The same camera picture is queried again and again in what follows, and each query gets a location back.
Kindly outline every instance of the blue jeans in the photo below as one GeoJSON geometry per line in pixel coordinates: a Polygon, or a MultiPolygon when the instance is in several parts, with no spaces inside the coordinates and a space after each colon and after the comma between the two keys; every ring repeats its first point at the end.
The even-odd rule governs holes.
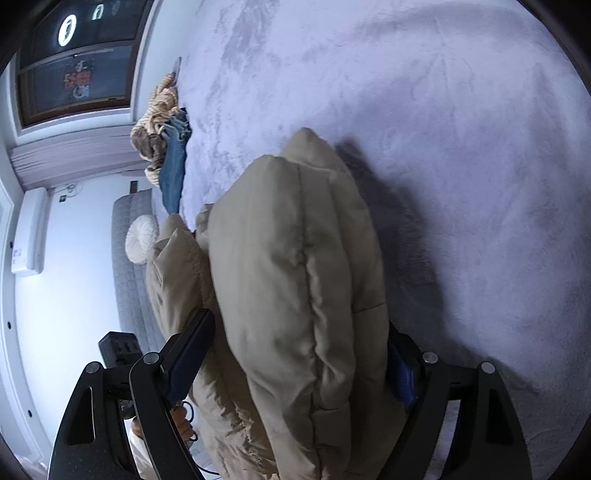
{"type": "Polygon", "coordinates": [[[162,200],[169,215],[178,213],[187,160],[187,142],[191,138],[191,127],[187,120],[187,111],[181,109],[164,124],[167,148],[164,165],[160,170],[159,182],[162,200]]]}

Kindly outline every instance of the window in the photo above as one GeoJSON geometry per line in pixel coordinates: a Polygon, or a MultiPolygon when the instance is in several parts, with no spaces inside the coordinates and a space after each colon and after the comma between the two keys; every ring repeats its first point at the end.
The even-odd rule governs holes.
{"type": "Polygon", "coordinates": [[[65,0],[18,56],[24,127],[74,113],[128,107],[153,0],[65,0]]]}

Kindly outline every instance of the metal bolt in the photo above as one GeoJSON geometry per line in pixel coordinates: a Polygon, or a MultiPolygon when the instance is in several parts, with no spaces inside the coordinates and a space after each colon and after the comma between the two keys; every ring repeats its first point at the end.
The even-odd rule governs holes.
{"type": "Polygon", "coordinates": [[[423,360],[427,364],[436,364],[439,361],[439,357],[436,353],[433,352],[425,352],[423,353],[423,360]]]}
{"type": "Polygon", "coordinates": [[[90,362],[88,365],[86,365],[85,370],[86,370],[87,374],[94,374],[99,371],[99,368],[100,368],[100,363],[90,362]]]}
{"type": "Polygon", "coordinates": [[[486,374],[493,374],[495,373],[495,366],[492,363],[484,362],[482,365],[482,371],[486,374]]]}
{"type": "Polygon", "coordinates": [[[146,365],[154,365],[158,360],[160,360],[160,355],[156,352],[150,352],[144,355],[144,363],[146,365]]]}

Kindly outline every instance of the white sleeve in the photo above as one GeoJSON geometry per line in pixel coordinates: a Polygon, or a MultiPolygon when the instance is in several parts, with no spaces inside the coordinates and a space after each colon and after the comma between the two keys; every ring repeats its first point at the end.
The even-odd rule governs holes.
{"type": "Polygon", "coordinates": [[[133,433],[131,428],[127,432],[127,438],[140,477],[144,480],[158,480],[144,441],[133,433]]]}

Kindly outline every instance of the gray sofa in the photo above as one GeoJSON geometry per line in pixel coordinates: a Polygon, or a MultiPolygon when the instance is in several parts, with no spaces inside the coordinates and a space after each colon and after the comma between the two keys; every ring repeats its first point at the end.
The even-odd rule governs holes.
{"type": "Polygon", "coordinates": [[[134,333],[144,353],[164,346],[145,287],[145,265],[135,265],[125,254],[125,237],[140,215],[153,215],[152,190],[121,197],[113,204],[112,258],[121,331],[134,333]]]}

